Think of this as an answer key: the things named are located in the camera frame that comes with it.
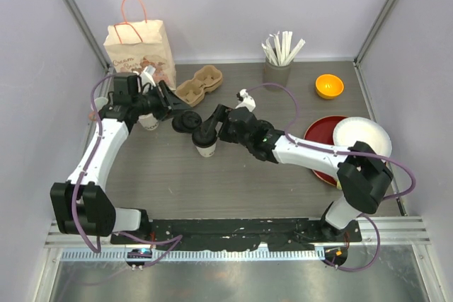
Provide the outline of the stack of black cup lids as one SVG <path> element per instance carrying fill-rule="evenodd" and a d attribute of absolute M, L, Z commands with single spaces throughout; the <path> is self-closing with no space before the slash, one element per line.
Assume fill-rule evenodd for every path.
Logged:
<path fill-rule="evenodd" d="M 192 134 L 202 124 L 201 116 L 195 111 L 188 110 L 174 117 L 171 125 L 178 133 Z"/>

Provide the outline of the brown cardboard cup carrier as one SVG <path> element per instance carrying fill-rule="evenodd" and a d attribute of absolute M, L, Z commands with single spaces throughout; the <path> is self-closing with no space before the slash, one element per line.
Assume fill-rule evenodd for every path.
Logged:
<path fill-rule="evenodd" d="M 215 91 L 222 83 L 223 73 L 213 65 L 206 65 L 196 71 L 190 80 L 179 85 L 176 95 L 193 108 L 204 100 L 207 93 Z"/>

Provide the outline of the paper bag with orange handles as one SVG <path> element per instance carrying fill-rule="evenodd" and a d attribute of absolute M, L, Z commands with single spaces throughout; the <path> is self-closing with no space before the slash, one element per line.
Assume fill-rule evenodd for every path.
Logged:
<path fill-rule="evenodd" d="M 103 43 L 116 72 L 141 73 L 148 66 L 154 67 L 155 82 L 165 81 L 172 90 L 176 88 L 176 65 L 162 20 L 148 18 L 143 8 L 144 20 L 129 21 L 122 0 L 123 22 L 108 26 L 108 35 Z"/>

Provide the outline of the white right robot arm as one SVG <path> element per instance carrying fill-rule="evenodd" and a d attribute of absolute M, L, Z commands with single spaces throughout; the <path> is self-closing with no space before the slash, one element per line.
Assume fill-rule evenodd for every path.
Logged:
<path fill-rule="evenodd" d="M 192 134 L 199 150 L 217 141 L 240 144 L 259 161 L 298 165 L 335 178 L 342 196 L 330 203 L 319 222 L 323 239 L 334 242 L 361 214 L 374 214 L 384 199 L 393 173 L 365 142 L 333 146 L 298 139 L 259 120 L 245 107 L 218 105 Z"/>

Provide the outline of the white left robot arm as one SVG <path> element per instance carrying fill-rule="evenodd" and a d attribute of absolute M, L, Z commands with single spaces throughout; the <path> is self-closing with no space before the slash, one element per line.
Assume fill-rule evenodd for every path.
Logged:
<path fill-rule="evenodd" d="M 96 130 L 80 163 L 65 182 L 56 182 L 50 199 L 60 233 L 108 237 L 126 232 L 137 245 L 151 235 L 143 209 L 116 208 L 106 194 L 106 183 L 121 146 L 139 118 L 152 115 L 164 121 L 182 114 L 190 106 L 164 81 L 142 83 L 135 73 L 110 76 L 113 90 L 108 102 L 95 113 Z"/>

